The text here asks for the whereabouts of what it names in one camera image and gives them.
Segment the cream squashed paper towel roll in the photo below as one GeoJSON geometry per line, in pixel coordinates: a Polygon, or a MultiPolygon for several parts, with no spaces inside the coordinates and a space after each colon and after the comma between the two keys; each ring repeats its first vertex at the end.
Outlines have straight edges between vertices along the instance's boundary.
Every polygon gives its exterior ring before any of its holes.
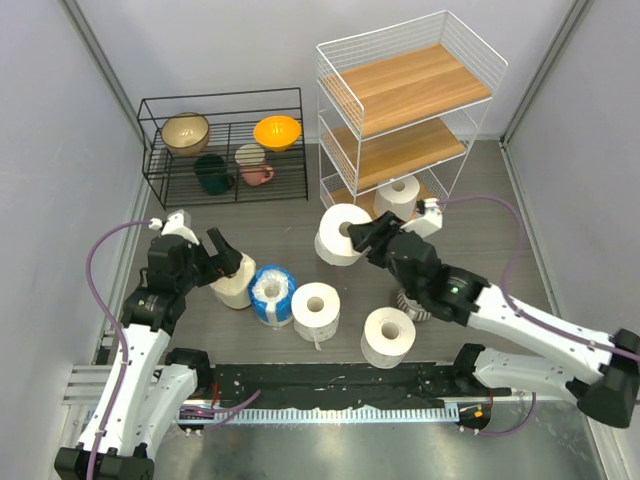
{"type": "Polygon", "coordinates": [[[216,298],[227,307],[242,310],[251,305],[249,283],[256,273],[255,260],[243,253],[238,271],[231,277],[223,277],[211,283],[209,287],[216,298]]]}

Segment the dotted white paper towel roll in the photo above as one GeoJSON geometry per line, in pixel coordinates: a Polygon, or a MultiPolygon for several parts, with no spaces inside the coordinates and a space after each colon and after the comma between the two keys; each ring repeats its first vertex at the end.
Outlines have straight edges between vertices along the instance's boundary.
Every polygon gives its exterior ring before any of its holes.
{"type": "Polygon", "coordinates": [[[361,337],[361,351],[369,364],[380,369],[399,365],[416,339],[413,321],[403,311],[383,307],[366,318],[361,337]]]}

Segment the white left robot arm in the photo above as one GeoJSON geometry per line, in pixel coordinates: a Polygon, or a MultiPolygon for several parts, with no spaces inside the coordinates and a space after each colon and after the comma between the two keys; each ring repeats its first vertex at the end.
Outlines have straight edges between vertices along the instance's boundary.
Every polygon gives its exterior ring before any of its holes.
{"type": "Polygon", "coordinates": [[[55,458],[60,478],[152,478],[157,448],[181,404],[211,391],[204,351],[176,348],[167,370],[156,371],[189,292],[239,270],[241,252],[217,228],[207,234],[215,255],[187,227],[166,225],[151,241],[139,283],[113,322],[119,349],[94,415],[77,444],[55,458]]]}

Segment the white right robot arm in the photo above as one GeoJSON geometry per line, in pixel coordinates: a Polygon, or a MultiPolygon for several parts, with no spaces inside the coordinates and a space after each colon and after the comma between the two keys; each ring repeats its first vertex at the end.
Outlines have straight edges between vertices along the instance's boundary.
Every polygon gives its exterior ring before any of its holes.
{"type": "Polygon", "coordinates": [[[420,207],[402,221],[390,211],[347,227],[355,251],[388,270],[408,300],[410,315],[486,331],[532,351],[507,359],[482,345],[467,344],[451,371],[457,391],[512,388],[575,404],[602,424],[627,428],[639,393],[639,337],[613,335],[571,324],[515,300],[505,288],[440,260],[427,237],[442,226],[438,207],[420,207]]]}

